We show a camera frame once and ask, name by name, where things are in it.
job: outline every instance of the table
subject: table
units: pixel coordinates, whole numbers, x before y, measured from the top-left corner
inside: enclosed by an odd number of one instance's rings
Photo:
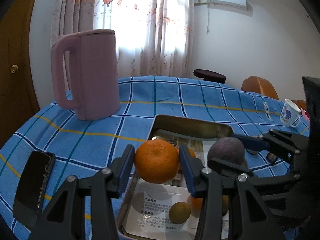
[[[228,124],[235,133],[259,135],[270,128],[309,135],[301,118],[297,128],[285,127],[279,114],[283,102],[228,85],[195,79],[146,76],[119,79],[121,106],[113,116],[98,121],[80,121],[73,111],[55,102],[30,118],[0,150],[0,213],[18,239],[29,231],[12,216],[19,177],[33,150],[53,152],[56,162],[48,181],[44,207],[70,174],[90,177],[122,155],[127,144],[136,149],[148,136],[154,117],[167,114]],[[266,117],[264,102],[269,106]],[[284,175],[288,164],[272,166],[267,152],[245,153],[249,168],[260,177]],[[122,198],[113,199],[115,216]],[[85,203],[86,237],[91,235],[90,199]]]

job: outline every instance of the smartphone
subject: smartphone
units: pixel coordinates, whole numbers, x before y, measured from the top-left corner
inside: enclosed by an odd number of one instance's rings
[[[21,174],[12,214],[29,230],[41,215],[45,188],[55,159],[53,153],[33,151]]]

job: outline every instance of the kiwi fruit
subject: kiwi fruit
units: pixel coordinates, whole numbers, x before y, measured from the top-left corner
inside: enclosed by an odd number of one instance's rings
[[[190,215],[191,207],[185,202],[177,202],[169,210],[169,219],[174,224],[183,224]]]

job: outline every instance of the white mug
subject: white mug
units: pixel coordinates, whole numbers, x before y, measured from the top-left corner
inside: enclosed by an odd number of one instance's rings
[[[280,120],[285,126],[297,127],[300,123],[300,112],[301,110],[294,102],[286,99],[280,114]]]

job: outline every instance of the orange chair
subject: orange chair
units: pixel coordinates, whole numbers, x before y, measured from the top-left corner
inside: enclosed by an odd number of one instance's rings
[[[255,92],[279,100],[273,85],[268,80],[257,76],[251,76],[245,79],[242,83],[241,90]]]

